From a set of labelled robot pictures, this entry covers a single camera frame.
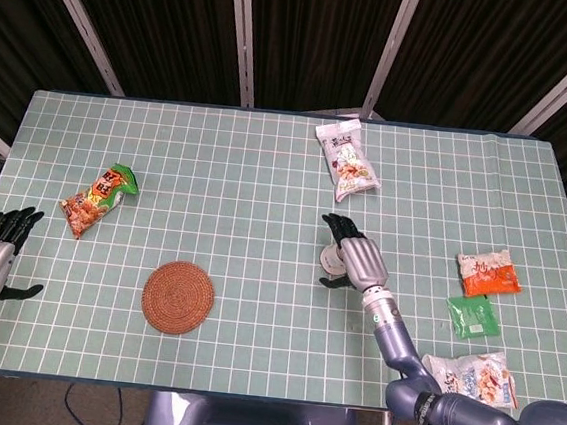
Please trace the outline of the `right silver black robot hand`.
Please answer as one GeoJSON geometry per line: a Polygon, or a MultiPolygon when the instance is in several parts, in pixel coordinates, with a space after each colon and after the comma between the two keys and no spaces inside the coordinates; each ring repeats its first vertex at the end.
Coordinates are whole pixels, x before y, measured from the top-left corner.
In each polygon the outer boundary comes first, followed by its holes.
{"type": "Polygon", "coordinates": [[[372,287],[386,287],[389,275],[376,242],[368,239],[345,215],[330,213],[321,217],[331,229],[345,269],[334,279],[321,277],[321,284],[332,289],[351,286],[363,293],[372,287]]]}

